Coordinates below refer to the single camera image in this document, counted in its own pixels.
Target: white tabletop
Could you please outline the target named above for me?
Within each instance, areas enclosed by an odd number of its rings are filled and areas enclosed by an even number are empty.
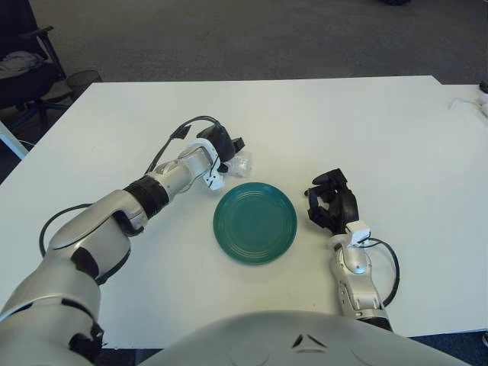
[[[327,237],[308,220],[303,196],[314,177],[337,167],[360,218],[400,259],[400,289],[387,308],[394,330],[486,328],[488,127],[469,104],[447,108],[475,92],[428,76],[93,85],[0,185],[0,303],[40,262],[47,218],[127,186],[177,125],[208,114],[242,136],[252,175],[228,177],[217,192],[195,185],[132,239],[129,261],[101,290],[107,347],[164,348],[255,310],[340,314]],[[188,139],[205,127],[193,126]],[[163,159],[188,142],[173,142]],[[212,230],[219,199],[247,181],[280,188],[298,217],[287,253],[258,267],[228,258]],[[392,265],[381,249],[370,253],[385,296]]]

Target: black cable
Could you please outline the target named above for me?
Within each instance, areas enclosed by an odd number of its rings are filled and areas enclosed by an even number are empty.
[[[70,208],[65,208],[64,210],[58,212],[57,214],[55,214],[54,216],[52,216],[50,219],[48,219],[48,221],[46,221],[46,223],[44,224],[44,226],[41,229],[40,234],[39,234],[39,250],[40,250],[40,254],[43,257],[46,255],[46,248],[44,247],[44,235],[46,234],[47,227],[55,219],[57,219],[59,216],[65,214],[66,212],[70,212],[70,211],[73,211],[73,210],[78,210],[80,208],[90,207],[91,205],[92,204],[79,204],[78,206],[73,206],[73,207],[70,207]]]
[[[388,249],[388,252],[390,252],[391,258],[393,259],[393,263],[395,264],[395,281],[393,282],[393,287],[392,287],[392,289],[390,291],[390,294],[383,301],[383,305],[385,307],[387,307],[393,301],[395,295],[397,295],[398,285],[400,284],[400,264],[398,263],[397,254],[395,253],[395,251],[393,250],[393,248],[390,246],[390,244],[388,244],[387,242],[384,242],[383,240],[376,239],[376,238],[371,238],[370,237],[370,238],[367,238],[367,239],[374,240],[376,243],[375,244],[371,244],[369,246],[361,246],[360,248],[366,248],[367,249],[367,248],[372,248],[374,246],[377,246],[378,244],[382,244],[382,245],[384,245]]]
[[[220,126],[220,122],[218,120],[216,120],[215,118],[210,117],[210,116],[198,116],[198,117],[195,117],[195,118],[191,118],[190,120],[187,120],[186,122],[184,122],[183,124],[181,124],[170,135],[170,137],[168,138],[168,141],[166,141],[166,143],[158,151],[158,153],[156,154],[156,156],[154,156],[154,159],[151,161],[151,164],[149,164],[149,167],[147,168],[146,173],[144,173],[144,174],[147,174],[147,173],[152,172],[154,170],[154,168],[156,167],[158,161],[161,159],[162,154],[165,152],[166,148],[168,147],[169,143],[173,139],[176,139],[177,138],[178,133],[181,132],[182,129],[184,129],[187,125],[191,124],[192,122],[195,122],[196,120],[207,120],[207,121],[212,122],[213,124],[215,124],[217,126]]]

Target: green plate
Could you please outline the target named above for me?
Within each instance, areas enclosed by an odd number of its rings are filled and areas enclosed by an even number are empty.
[[[223,251],[253,265],[275,260],[290,248],[297,215],[287,196],[265,183],[245,183],[222,197],[213,232]]]

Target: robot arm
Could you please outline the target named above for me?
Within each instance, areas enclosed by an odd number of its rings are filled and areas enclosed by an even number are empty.
[[[17,287],[0,314],[0,364],[94,361],[103,336],[98,286],[128,259],[128,237],[141,233],[151,217],[196,179],[203,179],[210,189],[223,186],[217,171],[225,155],[221,148],[226,146],[226,161],[243,143],[236,146],[220,125],[210,132],[176,160],[95,202],[54,235],[39,267]]]
[[[334,236],[329,244],[334,250],[332,273],[337,281],[339,301],[344,316],[392,330],[384,304],[371,277],[371,260],[362,243],[371,236],[370,228],[359,220],[358,204],[340,169],[315,178],[316,185],[305,192],[309,218]],[[325,204],[319,205],[318,197]]]

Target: office chair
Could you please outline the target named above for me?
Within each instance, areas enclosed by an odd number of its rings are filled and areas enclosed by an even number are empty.
[[[49,56],[51,61],[25,74],[0,79],[0,109],[16,106],[19,111],[26,111],[11,125],[11,129],[39,113],[41,133],[44,133],[48,129],[47,110],[65,111],[69,106],[57,102],[71,94],[66,93],[47,101],[41,99],[55,82],[66,79],[56,51],[47,36],[47,32],[53,27],[37,26],[28,0],[0,0],[0,9],[0,59],[11,52],[27,51],[41,55],[45,60]],[[43,43],[46,52],[38,39]]]

